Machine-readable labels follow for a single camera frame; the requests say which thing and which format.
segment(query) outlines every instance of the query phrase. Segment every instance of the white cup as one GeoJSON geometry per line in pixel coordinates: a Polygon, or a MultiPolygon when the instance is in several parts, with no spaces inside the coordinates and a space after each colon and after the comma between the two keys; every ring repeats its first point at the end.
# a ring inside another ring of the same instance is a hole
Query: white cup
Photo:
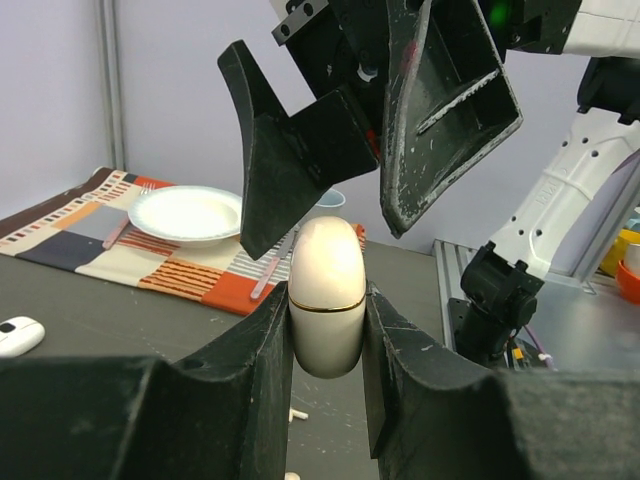
{"type": "Polygon", "coordinates": [[[347,202],[345,196],[336,190],[330,188],[326,193],[318,200],[318,202],[311,207],[311,210],[302,217],[300,225],[304,225],[309,220],[317,217],[339,217],[342,206],[347,202]]]}
{"type": "Polygon", "coordinates": [[[631,244],[627,247],[624,266],[636,277],[640,277],[640,244],[631,244]]]}

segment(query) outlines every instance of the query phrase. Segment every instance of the placemat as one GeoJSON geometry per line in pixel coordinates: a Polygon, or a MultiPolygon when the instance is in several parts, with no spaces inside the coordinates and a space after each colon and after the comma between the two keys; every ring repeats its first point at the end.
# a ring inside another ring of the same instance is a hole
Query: placemat
{"type": "MultiPolygon", "coordinates": [[[[90,277],[188,298],[248,315],[280,281],[289,278],[291,253],[278,265],[261,298],[249,295],[279,243],[253,261],[233,237],[189,249],[129,226],[109,250],[102,246],[139,197],[143,184],[171,183],[101,168],[74,189],[0,221],[0,254],[90,277]]],[[[365,229],[354,225],[364,249],[365,229]]]]}

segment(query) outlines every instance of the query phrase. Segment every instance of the yellow object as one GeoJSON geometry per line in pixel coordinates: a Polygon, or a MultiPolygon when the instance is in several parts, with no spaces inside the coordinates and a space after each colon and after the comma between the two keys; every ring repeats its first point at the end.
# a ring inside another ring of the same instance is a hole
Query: yellow object
{"type": "Polygon", "coordinates": [[[615,277],[616,273],[618,273],[618,264],[624,259],[629,245],[634,243],[640,243],[640,233],[632,232],[631,230],[622,230],[618,238],[613,242],[613,246],[609,249],[607,256],[604,257],[604,260],[602,260],[600,264],[602,271],[615,277]]]}

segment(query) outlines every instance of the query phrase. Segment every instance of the gold band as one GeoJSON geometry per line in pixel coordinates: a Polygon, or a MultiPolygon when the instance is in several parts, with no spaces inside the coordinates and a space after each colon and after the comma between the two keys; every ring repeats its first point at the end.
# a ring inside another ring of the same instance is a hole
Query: gold band
{"type": "Polygon", "coordinates": [[[291,303],[293,303],[300,310],[305,310],[307,312],[338,313],[338,312],[346,312],[348,310],[353,310],[354,308],[360,306],[360,304],[362,304],[362,302],[364,302],[365,297],[366,297],[366,295],[363,295],[362,298],[360,300],[358,300],[358,302],[356,302],[356,303],[354,303],[352,305],[347,305],[346,307],[333,307],[333,308],[309,307],[307,305],[302,305],[302,304],[296,302],[293,298],[291,298],[291,296],[289,296],[289,300],[291,301],[291,303]]]}

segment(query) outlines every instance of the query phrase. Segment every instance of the green light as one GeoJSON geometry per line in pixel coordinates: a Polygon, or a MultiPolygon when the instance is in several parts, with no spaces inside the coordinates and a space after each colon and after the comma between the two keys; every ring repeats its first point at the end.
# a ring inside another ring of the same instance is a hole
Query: green light
{"type": "Polygon", "coordinates": [[[500,2],[491,9],[489,24],[492,27],[504,27],[509,18],[509,7],[506,2],[500,2]]]}

